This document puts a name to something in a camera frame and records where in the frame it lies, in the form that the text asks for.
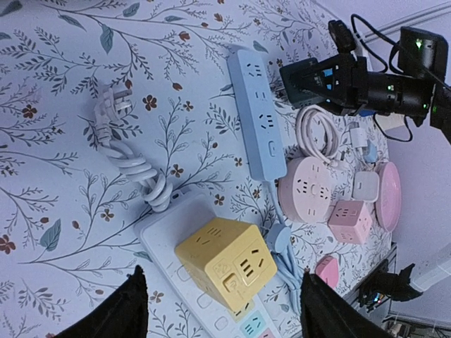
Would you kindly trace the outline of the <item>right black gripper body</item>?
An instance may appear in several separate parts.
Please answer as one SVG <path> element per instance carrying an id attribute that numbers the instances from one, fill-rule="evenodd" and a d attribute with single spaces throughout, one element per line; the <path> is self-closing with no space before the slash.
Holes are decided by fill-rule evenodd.
<path id="1" fill-rule="evenodd" d="M 425 116 L 431 106 L 433 83 L 402 75 L 371 72 L 367 59 L 349 57 L 352 87 L 348 93 L 353 107 L 349 115 L 373 111 L 381 115 L 397 113 L 406 116 Z"/>

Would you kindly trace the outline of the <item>light blue power strip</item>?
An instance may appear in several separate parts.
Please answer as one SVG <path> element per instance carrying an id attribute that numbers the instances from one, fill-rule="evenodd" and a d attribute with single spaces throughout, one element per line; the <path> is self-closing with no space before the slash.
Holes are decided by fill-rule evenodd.
<path id="1" fill-rule="evenodd" d="M 257 52 L 237 49 L 227 64 L 250 175 L 267 186 L 277 217 L 267 232 L 266 243 L 276 262 L 277 275 L 288 286 L 292 309 L 299 313 L 302 274 L 276 189 L 276 180 L 286 176 L 288 169 L 264 62 Z"/>

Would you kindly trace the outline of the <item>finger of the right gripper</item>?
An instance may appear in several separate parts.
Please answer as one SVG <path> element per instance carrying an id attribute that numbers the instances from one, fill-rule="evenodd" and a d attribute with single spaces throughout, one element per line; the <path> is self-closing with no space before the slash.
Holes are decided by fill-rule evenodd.
<path id="1" fill-rule="evenodd" d="M 314 85 L 309 89 L 315 95 L 320 96 L 323 102 L 322 108 L 329 110 L 334 115 L 353 115 L 356 105 L 356 89 L 346 84 Z"/>
<path id="2" fill-rule="evenodd" d="M 352 56 L 333 56 L 323 61 L 308 58 L 283 66 L 280 75 L 292 85 L 324 85 L 332 83 L 342 70 L 351 65 Z"/>

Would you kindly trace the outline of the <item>pink plate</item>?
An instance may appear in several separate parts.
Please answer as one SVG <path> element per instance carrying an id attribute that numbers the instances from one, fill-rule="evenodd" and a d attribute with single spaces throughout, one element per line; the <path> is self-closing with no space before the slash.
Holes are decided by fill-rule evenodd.
<path id="1" fill-rule="evenodd" d="M 392 232 L 400 219 L 402 191 L 400 176 L 393 162 L 383 163 L 378 170 L 380 177 L 379 196 L 375 202 L 376 217 L 379 225 Z"/>

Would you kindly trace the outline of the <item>small white charger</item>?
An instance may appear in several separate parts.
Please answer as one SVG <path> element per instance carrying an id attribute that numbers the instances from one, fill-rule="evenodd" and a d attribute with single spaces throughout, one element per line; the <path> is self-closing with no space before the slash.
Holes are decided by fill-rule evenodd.
<path id="1" fill-rule="evenodd" d="M 367 134 L 366 130 L 362 128 L 359 123 L 353 122 L 350 125 L 350 139 L 352 146 L 355 149 L 363 150 L 367 147 Z"/>

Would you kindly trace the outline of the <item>pink round socket base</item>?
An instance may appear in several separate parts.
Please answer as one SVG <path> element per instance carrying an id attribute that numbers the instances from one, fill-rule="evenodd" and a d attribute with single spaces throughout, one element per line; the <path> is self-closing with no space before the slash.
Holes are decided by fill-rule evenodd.
<path id="1" fill-rule="evenodd" d="M 331 203 L 332 184 L 327 167 L 318 158 L 300 157 L 288 163 L 278 181 L 278 201 L 285 216 L 296 223 L 325 219 Z"/>

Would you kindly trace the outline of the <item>yellow cube adapter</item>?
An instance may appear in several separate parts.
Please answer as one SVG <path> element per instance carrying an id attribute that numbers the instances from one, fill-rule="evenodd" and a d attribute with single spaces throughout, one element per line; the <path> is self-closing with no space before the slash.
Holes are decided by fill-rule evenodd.
<path id="1" fill-rule="evenodd" d="M 175 254 L 199 289 L 234 312 L 278 271 L 257 225 L 220 217 L 177 245 Z"/>

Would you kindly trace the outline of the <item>green patterned cube adapter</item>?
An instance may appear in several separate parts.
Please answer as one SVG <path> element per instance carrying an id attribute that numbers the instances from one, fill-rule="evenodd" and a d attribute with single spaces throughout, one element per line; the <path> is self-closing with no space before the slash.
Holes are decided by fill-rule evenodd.
<path id="1" fill-rule="evenodd" d="M 319 104 L 323 99 L 313 92 L 301 89 L 297 85 L 298 77 L 295 73 L 307 69 L 318 63 L 316 58 L 307 58 L 280 68 L 280 76 L 285 89 L 288 102 L 293 108 L 304 108 L 313 104 Z"/>

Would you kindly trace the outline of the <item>white long power strip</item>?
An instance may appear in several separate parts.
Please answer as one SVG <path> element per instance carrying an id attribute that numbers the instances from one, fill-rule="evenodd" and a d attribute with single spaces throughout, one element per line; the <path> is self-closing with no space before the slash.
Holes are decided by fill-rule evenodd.
<path id="1" fill-rule="evenodd" d="M 234 312 L 197 287 L 175 248 L 210 220 L 218 217 L 206 196 L 187 188 L 175 189 L 163 173 L 125 142 L 113 137 L 112 125 L 130 107 L 130 92 L 103 88 L 94 107 L 99 151 L 130 182 L 138 185 L 152 210 L 148 220 L 138 222 L 135 234 L 167 282 L 210 337 L 278 337 L 279 331 L 256 294 Z"/>

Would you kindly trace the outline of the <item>white plug adapter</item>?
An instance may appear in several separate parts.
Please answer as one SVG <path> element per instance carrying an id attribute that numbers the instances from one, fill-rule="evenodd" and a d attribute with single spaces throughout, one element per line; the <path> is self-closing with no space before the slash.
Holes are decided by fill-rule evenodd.
<path id="1" fill-rule="evenodd" d="M 374 171 L 359 171 L 355 173 L 352 198 L 358 201 L 374 203 L 379 196 L 380 177 Z"/>

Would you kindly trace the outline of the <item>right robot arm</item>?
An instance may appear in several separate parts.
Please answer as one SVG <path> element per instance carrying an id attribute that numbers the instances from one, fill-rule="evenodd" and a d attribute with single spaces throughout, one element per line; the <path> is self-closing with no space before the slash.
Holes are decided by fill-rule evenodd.
<path id="1" fill-rule="evenodd" d="M 430 80 L 371 72 L 367 59 L 338 54 L 280 68 L 288 101 L 295 108 L 318 104 L 338 116 L 400 114 L 416 126 L 425 119 L 450 138 L 450 90 Z"/>

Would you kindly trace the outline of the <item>small light blue plug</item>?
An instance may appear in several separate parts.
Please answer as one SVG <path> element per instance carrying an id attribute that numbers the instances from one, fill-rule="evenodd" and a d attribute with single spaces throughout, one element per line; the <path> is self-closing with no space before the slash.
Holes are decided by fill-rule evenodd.
<path id="1" fill-rule="evenodd" d="M 368 164 L 374 164 L 378 160 L 377 148 L 374 144 L 369 142 L 366 147 L 363 148 L 363 158 Z"/>

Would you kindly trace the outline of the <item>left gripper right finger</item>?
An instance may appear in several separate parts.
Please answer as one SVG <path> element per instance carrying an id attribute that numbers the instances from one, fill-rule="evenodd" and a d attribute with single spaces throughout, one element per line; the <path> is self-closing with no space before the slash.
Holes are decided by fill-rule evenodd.
<path id="1" fill-rule="evenodd" d="M 319 276 L 304 271 L 301 286 L 303 337 L 389 337 L 386 331 L 360 315 Z"/>

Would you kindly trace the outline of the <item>pink square plug adapter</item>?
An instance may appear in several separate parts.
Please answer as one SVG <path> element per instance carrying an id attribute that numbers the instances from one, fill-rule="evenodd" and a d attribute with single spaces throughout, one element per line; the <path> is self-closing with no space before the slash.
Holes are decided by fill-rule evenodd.
<path id="1" fill-rule="evenodd" d="M 316 264 L 315 274 L 318 275 L 329 287 L 335 289 L 340 278 L 338 260 L 332 256 L 323 257 Z"/>

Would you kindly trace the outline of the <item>pink cube socket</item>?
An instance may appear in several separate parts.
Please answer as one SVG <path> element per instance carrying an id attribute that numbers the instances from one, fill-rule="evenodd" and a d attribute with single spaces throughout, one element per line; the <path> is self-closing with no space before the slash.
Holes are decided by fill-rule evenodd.
<path id="1" fill-rule="evenodd" d="M 328 227 L 341 243 L 364 244 L 373 225 L 365 201 L 338 201 L 328 220 Z"/>

